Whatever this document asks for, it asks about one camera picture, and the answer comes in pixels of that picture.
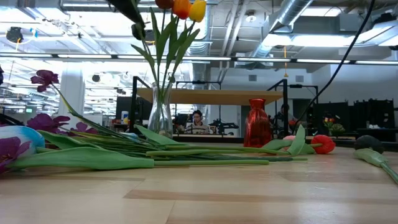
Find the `shelf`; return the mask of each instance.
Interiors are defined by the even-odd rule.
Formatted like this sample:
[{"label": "shelf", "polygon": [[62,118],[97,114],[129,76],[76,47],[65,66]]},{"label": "shelf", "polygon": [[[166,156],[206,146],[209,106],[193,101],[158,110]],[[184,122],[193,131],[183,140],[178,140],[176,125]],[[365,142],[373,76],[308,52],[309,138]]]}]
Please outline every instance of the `shelf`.
[{"label": "shelf", "polygon": [[[281,91],[172,90],[170,103],[201,105],[250,105],[249,100],[266,99],[266,104],[282,98]],[[152,89],[138,88],[137,95],[152,102]]]}]

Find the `ceiling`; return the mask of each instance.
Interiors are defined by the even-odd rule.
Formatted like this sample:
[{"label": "ceiling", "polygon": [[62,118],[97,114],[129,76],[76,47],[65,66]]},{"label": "ceiling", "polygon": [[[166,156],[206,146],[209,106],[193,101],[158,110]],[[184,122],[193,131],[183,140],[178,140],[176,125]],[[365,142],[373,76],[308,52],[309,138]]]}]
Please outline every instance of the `ceiling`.
[{"label": "ceiling", "polygon": [[[104,4],[104,1],[64,1],[71,3]],[[196,43],[205,43],[210,46],[207,55],[221,53],[224,38],[226,36],[228,21],[239,17],[242,5],[238,6],[238,13],[231,15],[233,1],[208,1],[209,9],[206,20],[195,27],[201,29],[201,38]],[[153,1],[141,1],[141,4],[154,4]],[[236,41],[231,48],[231,55],[236,53],[252,52],[262,42],[262,27],[266,18],[280,9],[281,1],[250,1],[246,11],[253,10],[255,21],[248,22],[244,16]],[[394,6],[396,0],[377,1],[376,8]],[[350,14],[358,14],[366,7],[366,1],[339,1],[324,0],[314,1],[302,16],[335,17],[343,11]],[[141,8],[141,14],[145,21],[150,22],[148,7]],[[16,8],[14,6],[0,6],[0,52],[17,53],[46,53],[46,54],[131,54],[137,52],[131,44],[140,46],[141,42],[131,35],[132,22],[118,12],[113,12],[107,7],[60,7],[37,6],[35,8]],[[157,20],[162,20],[162,14],[156,13]],[[6,32],[10,27],[21,27],[24,41],[16,45],[7,40]],[[179,31],[183,30],[183,23],[179,24]],[[344,47],[302,47],[288,45],[286,48],[275,46],[270,51],[273,57],[288,58],[327,58],[339,59],[345,53]],[[355,49],[351,58],[383,59],[390,56],[388,47],[370,46]],[[30,77],[40,69],[52,70],[60,74],[62,79],[66,62],[54,60],[23,60],[0,57],[0,65],[5,72],[4,82],[0,88],[0,96],[3,105],[48,105],[39,111],[53,113],[57,110],[58,97],[53,91],[37,94],[35,85],[30,84]],[[210,66],[218,68],[218,63]],[[289,64],[291,69],[305,69],[313,72],[321,65]],[[275,63],[272,68],[277,71],[284,68],[284,63]],[[86,81],[85,113],[114,114],[118,94],[117,88],[123,89],[126,96],[131,95],[132,77],[138,76],[146,83],[152,83],[153,78],[149,67],[143,62],[83,62],[83,74]],[[177,81],[192,81],[192,64],[183,63],[176,72]],[[92,81],[93,75],[100,75],[101,81]],[[210,76],[213,81],[217,75]],[[230,85],[238,85],[239,77],[233,73],[226,76],[226,82]],[[184,106],[182,110],[193,109],[192,106]]]}]

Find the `pillar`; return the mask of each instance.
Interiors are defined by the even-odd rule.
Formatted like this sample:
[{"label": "pillar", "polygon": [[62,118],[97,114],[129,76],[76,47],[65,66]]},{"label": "pillar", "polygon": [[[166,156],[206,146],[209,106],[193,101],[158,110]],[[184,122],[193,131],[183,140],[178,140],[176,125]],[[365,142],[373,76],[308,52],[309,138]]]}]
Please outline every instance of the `pillar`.
[{"label": "pillar", "polygon": [[[84,104],[85,104],[85,80],[83,76],[82,66],[80,62],[64,62],[65,67],[61,76],[61,93],[72,106],[72,108],[83,115]],[[59,116],[70,117],[69,125],[63,126],[64,128],[76,128],[76,124],[80,122],[79,119],[71,115],[68,108],[65,106],[63,101],[60,99]]]}]

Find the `clear glass vase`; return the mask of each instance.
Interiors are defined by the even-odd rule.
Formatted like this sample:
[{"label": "clear glass vase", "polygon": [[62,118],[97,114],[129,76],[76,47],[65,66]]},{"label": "clear glass vase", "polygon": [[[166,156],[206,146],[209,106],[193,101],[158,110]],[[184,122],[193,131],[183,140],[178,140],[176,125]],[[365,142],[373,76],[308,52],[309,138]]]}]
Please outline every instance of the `clear glass vase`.
[{"label": "clear glass vase", "polygon": [[170,92],[172,86],[165,86],[163,91],[159,91],[157,84],[152,84],[153,101],[150,111],[148,129],[166,136],[173,137],[172,114],[170,112]]}]

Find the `red vase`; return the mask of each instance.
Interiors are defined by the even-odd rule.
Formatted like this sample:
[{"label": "red vase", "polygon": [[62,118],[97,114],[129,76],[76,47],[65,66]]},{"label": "red vase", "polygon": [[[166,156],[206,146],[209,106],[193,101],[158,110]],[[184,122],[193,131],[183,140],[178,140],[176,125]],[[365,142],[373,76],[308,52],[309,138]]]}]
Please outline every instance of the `red vase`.
[{"label": "red vase", "polygon": [[244,147],[262,147],[271,141],[271,126],[264,111],[265,99],[251,99],[251,110],[246,118]]}]

